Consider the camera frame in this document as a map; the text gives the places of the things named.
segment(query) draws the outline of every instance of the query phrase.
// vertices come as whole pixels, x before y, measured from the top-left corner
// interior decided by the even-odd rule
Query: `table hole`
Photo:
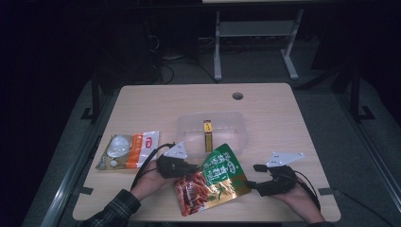
[[[233,93],[233,99],[235,100],[241,100],[243,97],[242,93]]]

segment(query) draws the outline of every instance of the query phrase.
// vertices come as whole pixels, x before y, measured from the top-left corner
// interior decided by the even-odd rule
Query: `clear plastic container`
[[[203,121],[211,120],[213,149],[228,144],[235,155],[242,153],[248,141],[244,117],[239,112],[193,113],[178,118],[177,143],[184,141],[188,159],[205,159]]]

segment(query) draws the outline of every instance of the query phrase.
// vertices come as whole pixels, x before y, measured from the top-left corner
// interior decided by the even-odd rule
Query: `plastic bag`
[[[159,132],[114,134],[96,166],[99,170],[139,168],[159,145]]]
[[[227,144],[213,150],[201,170],[174,183],[181,214],[189,216],[251,192],[247,178]]]

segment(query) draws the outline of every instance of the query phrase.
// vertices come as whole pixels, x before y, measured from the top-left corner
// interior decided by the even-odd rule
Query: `chip bag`
[[[251,192],[247,178],[227,144],[212,151],[201,169],[174,183],[181,214],[186,217]]]

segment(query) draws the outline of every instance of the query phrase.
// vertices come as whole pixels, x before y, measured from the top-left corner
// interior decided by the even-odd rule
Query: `black device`
[[[164,178],[178,178],[195,173],[200,169],[198,165],[192,165],[183,159],[160,156],[157,161],[157,170]]]
[[[146,174],[147,172],[145,171],[145,168],[147,167],[148,163],[151,161],[151,159],[154,157],[154,155],[157,154],[157,152],[161,148],[173,148],[175,146],[175,143],[172,144],[163,144],[160,147],[156,148],[153,150],[153,152],[148,156],[147,160],[142,164],[142,166],[139,168],[138,173],[136,174],[135,179],[132,182],[131,189],[133,189],[136,184],[138,183],[139,179]],[[152,170],[157,170],[159,173],[165,178],[179,178],[183,177],[185,175],[193,174],[196,171],[200,169],[199,166],[197,165],[191,165],[185,162],[181,158],[172,158],[172,157],[166,157],[161,155],[157,161],[156,161],[157,169],[152,169]]]
[[[298,180],[295,171],[290,166],[267,167],[265,165],[254,165],[253,169],[256,172],[269,171],[273,178],[271,181],[263,183],[245,181],[245,184],[251,189],[256,189],[261,197],[287,193],[295,187],[295,184],[298,183],[307,192],[318,209],[321,210],[321,204],[312,184],[310,186],[312,187],[313,192],[306,183]]]

